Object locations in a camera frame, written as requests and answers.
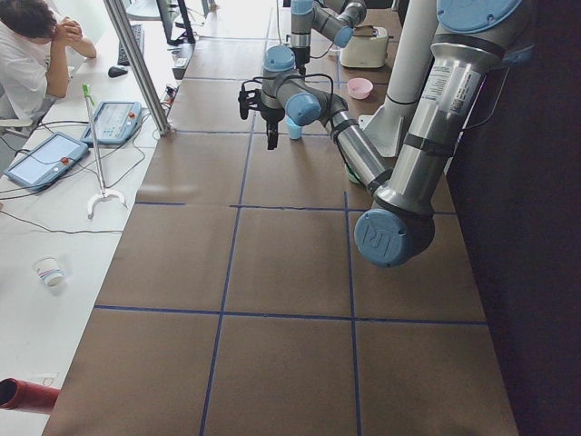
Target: computer mouse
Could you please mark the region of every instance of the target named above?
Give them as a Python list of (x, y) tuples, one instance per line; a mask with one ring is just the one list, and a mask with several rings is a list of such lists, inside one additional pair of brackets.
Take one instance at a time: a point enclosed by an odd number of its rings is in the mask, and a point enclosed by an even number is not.
[(115, 65), (109, 68), (107, 74), (109, 77), (119, 77), (120, 75), (127, 74), (127, 68), (121, 65)]

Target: touchscreen tablet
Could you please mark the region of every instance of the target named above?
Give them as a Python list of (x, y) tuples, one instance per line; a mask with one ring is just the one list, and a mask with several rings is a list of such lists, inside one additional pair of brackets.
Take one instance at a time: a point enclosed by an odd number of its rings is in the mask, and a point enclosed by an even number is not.
[[(125, 144), (140, 125), (142, 106), (138, 102), (100, 102), (93, 119), (99, 145), (119, 146)], [(93, 146), (90, 126), (84, 130), (81, 141)]]
[(65, 174), (88, 152), (87, 144), (55, 133), (5, 171), (11, 180), (31, 191), (44, 189)]

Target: hand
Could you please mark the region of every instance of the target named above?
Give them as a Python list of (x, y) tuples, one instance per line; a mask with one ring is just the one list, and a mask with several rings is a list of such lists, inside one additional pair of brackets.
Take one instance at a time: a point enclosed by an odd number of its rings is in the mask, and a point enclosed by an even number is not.
[(53, 42), (70, 45), (78, 43), (82, 39), (83, 29), (75, 20), (71, 20), (68, 16), (65, 17), (61, 23), (56, 25)]

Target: metal pole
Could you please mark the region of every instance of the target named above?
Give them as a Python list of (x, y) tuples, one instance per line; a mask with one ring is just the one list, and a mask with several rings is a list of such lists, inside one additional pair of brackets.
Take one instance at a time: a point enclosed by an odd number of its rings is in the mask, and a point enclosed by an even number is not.
[(210, 12), (210, 7), (208, 6), (208, 0), (202, 0), (202, 10), (203, 10), (203, 16), (208, 16), (208, 13)]
[(99, 150), (99, 139), (97, 138), (97, 126), (93, 117), (93, 108), (91, 107), (91, 96), (85, 93), (84, 102), (87, 105), (87, 115), (89, 116), (89, 125), (91, 126), (91, 137), (93, 138), (94, 160), (97, 163), (97, 178), (101, 187), (101, 194), (105, 193), (107, 186), (103, 176), (103, 167), (101, 166), (101, 151)]
[(164, 136), (170, 132), (171, 127), (167, 121), (159, 97), (155, 92), (155, 86), (153, 86), (152, 78), (145, 65), (141, 50), (133, 36), (131, 24), (125, 14), (123, 2), (121, 0), (104, 0), (104, 2), (115, 32), (117, 32), (119, 40), (127, 52), (127, 57), (137, 79), (137, 84), (142, 90), (143, 98), (147, 102), (147, 107), (157, 125), (157, 130), (161, 136)]

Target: white stand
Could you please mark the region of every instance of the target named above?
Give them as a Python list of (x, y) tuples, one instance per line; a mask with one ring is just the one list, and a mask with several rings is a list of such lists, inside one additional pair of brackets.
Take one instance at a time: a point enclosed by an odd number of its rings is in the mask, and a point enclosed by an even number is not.
[(436, 0), (410, 0), (385, 102), (374, 115), (359, 118), (365, 124), (361, 128), (384, 157), (398, 155), (416, 112), (438, 27), (434, 11)]
[(101, 153), (99, 152), (99, 141), (97, 139), (97, 129), (93, 119), (93, 109), (91, 108), (91, 96), (85, 92), (84, 100), (87, 105), (87, 114), (89, 115), (89, 124), (91, 125), (91, 136), (93, 137), (93, 149), (95, 161), (97, 162), (97, 178), (99, 179), (100, 192), (96, 193), (89, 199), (87, 204), (87, 216), (90, 220), (93, 219), (94, 207), (99, 202), (107, 201), (110, 197), (117, 197), (119, 201), (125, 208), (127, 208), (127, 203), (125, 202), (125, 196), (114, 189), (109, 189), (105, 185), (105, 179), (103, 176), (103, 167), (101, 166)]

